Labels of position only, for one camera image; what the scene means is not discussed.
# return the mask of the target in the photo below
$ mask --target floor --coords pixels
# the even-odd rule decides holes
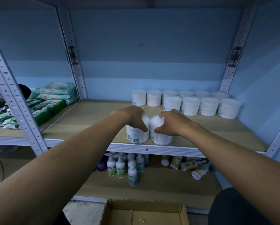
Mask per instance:
[[[99,225],[104,204],[85,201],[69,202],[64,213],[71,225]],[[191,225],[207,225],[206,215],[188,214]]]

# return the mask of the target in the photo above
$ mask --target cardboard box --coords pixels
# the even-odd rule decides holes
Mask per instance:
[[[189,225],[186,207],[162,201],[111,200],[100,225]]]

